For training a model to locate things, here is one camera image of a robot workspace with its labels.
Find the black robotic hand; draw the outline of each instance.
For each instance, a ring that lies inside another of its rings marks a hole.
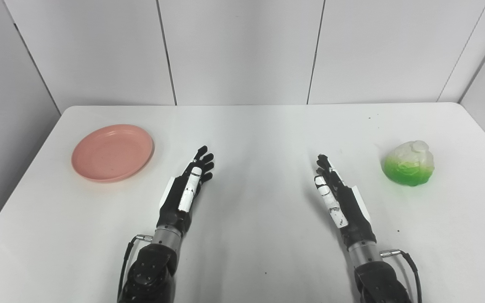
[[[182,238],[190,228],[192,202],[200,193],[202,184],[212,178],[210,170],[214,167],[214,156],[206,153],[207,146],[202,146],[183,174],[172,178],[173,182],[168,184],[169,192],[160,207],[154,236],[140,234],[129,243],[121,270],[118,303],[173,302],[173,275],[177,270]],[[126,262],[137,239],[150,244],[140,249],[123,287]]]
[[[173,226],[181,235],[186,234],[190,228],[192,200],[200,193],[202,184],[212,178],[210,170],[214,167],[214,155],[205,155],[206,153],[207,146],[202,146],[183,174],[174,179],[169,194],[160,208],[157,227]]]
[[[354,277],[361,303],[411,303],[396,272],[383,257],[401,253],[415,273],[419,303],[421,303],[418,271],[407,253],[390,250],[381,254],[376,248],[369,214],[358,188],[346,186],[338,171],[325,155],[317,157],[318,176],[314,178],[323,201],[329,210],[354,266]]]
[[[343,224],[337,224],[345,246],[349,247],[364,240],[376,242],[376,236],[373,234],[370,222],[360,208],[358,199],[362,200],[362,198],[358,189],[356,187],[349,188],[343,183],[338,171],[329,163],[327,156],[319,155],[317,165],[319,166],[316,171],[318,176],[314,179],[317,189],[328,186],[334,199],[339,204],[339,209],[329,209],[329,213],[333,217],[335,212],[339,211],[345,216],[346,221]],[[322,177],[325,182],[319,182],[319,177]]]

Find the table surface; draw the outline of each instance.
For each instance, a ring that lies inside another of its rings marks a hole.
[[[73,148],[106,125],[146,129],[135,176],[75,174]],[[424,140],[427,184],[395,184],[380,159]],[[127,242],[152,234],[170,176],[215,154],[181,248],[177,303],[358,302],[352,266],[313,184],[324,153],[358,185],[380,249],[411,253],[426,302],[485,301],[485,133],[457,104],[71,107],[0,213],[0,303],[114,302]],[[406,263],[389,258],[414,293]]]

